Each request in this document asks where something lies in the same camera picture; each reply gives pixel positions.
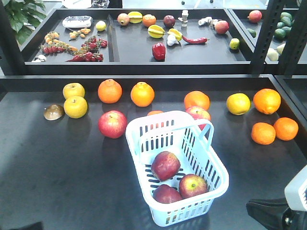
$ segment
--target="red chili pepper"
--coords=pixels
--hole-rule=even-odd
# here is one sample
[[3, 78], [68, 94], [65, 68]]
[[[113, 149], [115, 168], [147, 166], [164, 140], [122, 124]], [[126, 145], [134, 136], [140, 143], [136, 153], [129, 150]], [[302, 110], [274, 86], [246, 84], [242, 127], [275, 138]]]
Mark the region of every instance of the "red chili pepper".
[[186, 38], [185, 36], [182, 36], [182, 39], [191, 44], [201, 44], [201, 43], [206, 43], [208, 41], [208, 39], [205, 37], [201, 37], [197, 39], [189, 39], [189, 38]]

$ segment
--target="tray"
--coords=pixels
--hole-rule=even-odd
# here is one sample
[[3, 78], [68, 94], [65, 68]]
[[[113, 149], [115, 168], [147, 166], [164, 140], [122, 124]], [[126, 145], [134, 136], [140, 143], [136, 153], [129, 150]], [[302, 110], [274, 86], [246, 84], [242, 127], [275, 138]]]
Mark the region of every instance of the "tray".
[[[117, 79], [123, 87], [124, 95], [116, 104], [103, 104], [96, 94], [100, 82], [108, 78]], [[149, 107], [136, 107], [130, 100], [130, 90], [138, 81], [146, 81], [156, 91]], [[45, 120], [44, 108], [64, 103], [61, 90], [70, 82], [85, 87], [88, 114], [77, 120], [67, 116]], [[211, 98], [212, 147], [229, 172], [230, 186], [214, 200], [208, 214], [168, 229], [265, 230], [247, 214], [246, 203], [251, 198], [284, 197], [285, 186], [307, 164], [306, 120], [272, 75], [14, 76], [1, 78], [0, 85], [3, 229], [37, 221], [46, 230], [161, 229], [142, 197], [125, 137], [104, 138], [97, 121], [111, 109], [122, 111], [128, 121], [151, 110], [183, 111], [184, 96], [192, 90]], [[282, 96], [277, 113], [263, 115], [253, 107], [243, 116], [227, 111], [230, 94], [241, 91], [252, 98], [265, 87]], [[250, 139], [254, 123], [272, 123], [280, 116], [299, 122], [295, 140], [260, 146]]]
[[[164, 62], [156, 61], [152, 56], [152, 45], [157, 42], [166, 44], [167, 35], [161, 39], [151, 38], [147, 28], [142, 23], [128, 26], [120, 26], [117, 16], [129, 13], [127, 9], [55, 9], [41, 23], [36, 31], [21, 47], [22, 56], [25, 59], [27, 74], [29, 75], [53, 75], [53, 74], [218, 74], [218, 73], [247, 73], [252, 56], [250, 41], [239, 26], [233, 22], [232, 16], [226, 9], [193, 9], [189, 10], [188, 26], [181, 27], [177, 19], [175, 28], [188, 38], [207, 37], [210, 40], [204, 45], [191, 45], [183, 40], [178, 46], [168, 46]], [[181, 17], [182, 10], [144, 10], [134, 9], [143, 15], [153, 14], [157, 18], [157, 25], [164, 27], [163, 18], [167, 14]], [[72, 58], [69, 54], [46, 55], [47, 62], [31, 62], [35, 56], [42, 54], [37, 48], [44, 41], [45, 35], [50, 31], [60, 33], [60, 40], [75, 47], [81, 47], [84, 39], [69, 41], [69, 29], [65, 29], [61, 22], [67, 16], [88, 15], [92, 16], [93, 24], [90, 27], [91, 35], [99, 34], [109, 43], [107, 48], [100, 49], [104, 54], [104, 61], [99, 63], [73, 63], [65, 62]], [[226, 34], [218, 35], [207, 26], [198, 26], [198, 20], [205, 16], [223, 19], [229, 22], [230, 29]], [[107, 23], [106, 31], [95, 30], [94, 25], [98, 20]], [[240, 40], [240, 49], [233, 52], [229, 49], [230, 40], [236, 37]]]
[[[248, 37], [249, 41], [253, 44], [253, 46], [256, 46], [257, 43], [257, 39], [258, 39], [258, 35], [262, 26], [262, 21], [258, 23], [250, 23], [249, 20], [247, 19], [247, 16], [249, 15], [249, 13], [253, 10], [253, 9], [228, 9], [229, 12], [231, 13], [231, 15], [233, 16], [233, 18], [235, 19], [235, 21], [239, 24], [240, 28], [244, 31], [244, 33], [246, 34], [246, 36]], [[266, 10], [259, 10], [262, 13], [262, 18], [265, 17], [266, 15]], [[284, 9], [284, 12], [288, 12], [290, 14], [292, 14], [292, 16], [295, 18], [295, 14], [297, 12], [297, 9]], [[247, 28], [251, 28], [253, 30], [256, 31], [257, 36], [255, 38], [253, 38], [250, 33], [247, 31]], [[277, 39], [275, 39], [273, 37], [271, 43], [270, 43], [270, 47], [275, 49], [277, 46], [285, 43], [286, 40], [283, 41], [279, 41]], [[275, 68], [278, 64], [278, 61], [270, 61], [268, 58], [266, 58], [266, 72], [269, 73], [274, 73], [275, 72]], [[301, 74], [301, 72], [306, 71], [305, 66], [307, 65], [307, 48], [305, 47], [302, 56], [298, 62], [298, 66], [296, 68], [296, 71], [298, 71], [298, 74]]]

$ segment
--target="lime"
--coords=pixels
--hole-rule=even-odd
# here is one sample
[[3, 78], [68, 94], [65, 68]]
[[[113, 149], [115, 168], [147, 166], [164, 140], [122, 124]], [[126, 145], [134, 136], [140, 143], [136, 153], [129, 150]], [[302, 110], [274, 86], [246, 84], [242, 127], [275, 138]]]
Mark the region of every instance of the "lime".
[[237, 38], [233, 38], [231, 39], [230, 43], [229, 43], [229, 47], [233, 50], [238, 49], [240, 46], [240, 40]]

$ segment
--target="lemon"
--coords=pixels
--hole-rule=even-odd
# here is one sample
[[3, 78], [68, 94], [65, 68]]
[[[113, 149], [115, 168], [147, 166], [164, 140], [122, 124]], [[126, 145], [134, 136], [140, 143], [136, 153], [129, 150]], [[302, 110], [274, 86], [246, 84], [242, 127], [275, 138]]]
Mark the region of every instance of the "lemon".
[[104, 21], [99, 21], [96, 23], [97, 31], [104, 31], [106, 29], [106, 23]]
[[227, 98], [226, 106], [234, 115], [242, 115], [250, 109], [250, 99], [244, 93], [235, 93]]
[[229, 47], [233, 50], [238, 49], [240, 46], [240, 41], [237, 38], [233, 38], [231, 39], [230, 43], [229, 43]]

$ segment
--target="white device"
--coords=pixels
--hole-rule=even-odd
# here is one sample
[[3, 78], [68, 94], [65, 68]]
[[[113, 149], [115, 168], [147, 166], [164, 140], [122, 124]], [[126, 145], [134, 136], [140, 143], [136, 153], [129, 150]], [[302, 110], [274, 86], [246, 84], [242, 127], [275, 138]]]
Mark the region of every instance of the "white device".
[[65, 28], [87, 28], [92, 25], [92, 21], [91, 16], [68, 16], [62, 24]]
[[288, 205], [295, 211], [307, 211], [307, 165], [284, 189]]

